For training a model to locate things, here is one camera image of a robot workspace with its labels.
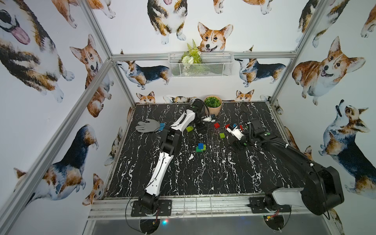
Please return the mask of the dark green lego brick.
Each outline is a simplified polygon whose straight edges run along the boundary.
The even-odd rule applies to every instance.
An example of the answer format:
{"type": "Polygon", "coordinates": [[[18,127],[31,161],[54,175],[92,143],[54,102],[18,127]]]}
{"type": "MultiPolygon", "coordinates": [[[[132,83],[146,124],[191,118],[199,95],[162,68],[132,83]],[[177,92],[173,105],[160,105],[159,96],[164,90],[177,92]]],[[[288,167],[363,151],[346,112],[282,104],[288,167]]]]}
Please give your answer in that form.
{"type": "Polygon", "coordinates": [[[196,152],[203,152],[204,149],[200,149],[198,146],[196,147],[196,152]]]}

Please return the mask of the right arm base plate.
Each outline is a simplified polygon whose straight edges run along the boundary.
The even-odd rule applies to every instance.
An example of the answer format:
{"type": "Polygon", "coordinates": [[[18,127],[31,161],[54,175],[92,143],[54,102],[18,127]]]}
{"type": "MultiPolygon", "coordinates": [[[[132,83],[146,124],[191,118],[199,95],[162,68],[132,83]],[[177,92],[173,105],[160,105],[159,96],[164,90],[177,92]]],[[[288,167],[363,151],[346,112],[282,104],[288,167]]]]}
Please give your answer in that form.
{"type": "Polygon", "coordinates": [[[279,213],[290,212],[289,205],[278,205],[270,196],[250,197],[247,205],[252,213],[279,213]]]}

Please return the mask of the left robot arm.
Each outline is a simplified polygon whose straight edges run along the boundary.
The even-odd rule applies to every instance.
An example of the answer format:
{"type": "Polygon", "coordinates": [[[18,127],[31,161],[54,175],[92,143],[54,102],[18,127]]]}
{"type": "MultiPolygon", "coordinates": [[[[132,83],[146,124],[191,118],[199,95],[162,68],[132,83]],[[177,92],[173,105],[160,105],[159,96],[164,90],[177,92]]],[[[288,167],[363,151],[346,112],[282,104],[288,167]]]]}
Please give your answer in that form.
{"type": "Polygon", "coordinates": [[[146,215],[154,215],[158,211],[161,184],[173,157],[179,155],[184,130],[193,122],[198,128],[205,128],[212,115],[204,101],[196,99],[185,108],[182,115],[172,125],[166,125],[161,131],[161,145],[158,161],[152,176],[145,186],[138,204],[146,215]]]}

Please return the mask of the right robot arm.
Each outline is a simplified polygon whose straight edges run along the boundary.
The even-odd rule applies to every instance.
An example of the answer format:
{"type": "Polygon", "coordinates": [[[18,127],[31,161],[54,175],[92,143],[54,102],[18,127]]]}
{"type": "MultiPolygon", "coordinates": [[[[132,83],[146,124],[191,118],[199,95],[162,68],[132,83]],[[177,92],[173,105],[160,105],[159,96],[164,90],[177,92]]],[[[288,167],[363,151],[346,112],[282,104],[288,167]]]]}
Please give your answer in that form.
{"type": "Polygon", "coordinates": [[[340,175],[335,168],[314,163],[280,136],[264,129],[257,119],[248,121],[245,127],[237,124],[225,127],[231,144],[254,147],[272,154],[303,181],[303,187],[299,188],[271,188],[255,207],[277,211],[280,206],[298,206],[315,215],[322,215],[344,202],[340,175]]]}

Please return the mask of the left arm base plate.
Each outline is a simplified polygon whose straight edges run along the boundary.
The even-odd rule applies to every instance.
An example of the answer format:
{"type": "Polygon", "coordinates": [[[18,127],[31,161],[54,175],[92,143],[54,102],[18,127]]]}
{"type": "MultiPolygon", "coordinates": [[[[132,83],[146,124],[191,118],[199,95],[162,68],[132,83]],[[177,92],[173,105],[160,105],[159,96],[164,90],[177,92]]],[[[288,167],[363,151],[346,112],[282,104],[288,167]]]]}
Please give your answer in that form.
{"type": "Polygon", "coordinates": [[[157,200],[148,205],[140,200],[135,201],[132,206],[132,217],[145,216],[170,216],[172,209],[172,200],[157,200]]]}

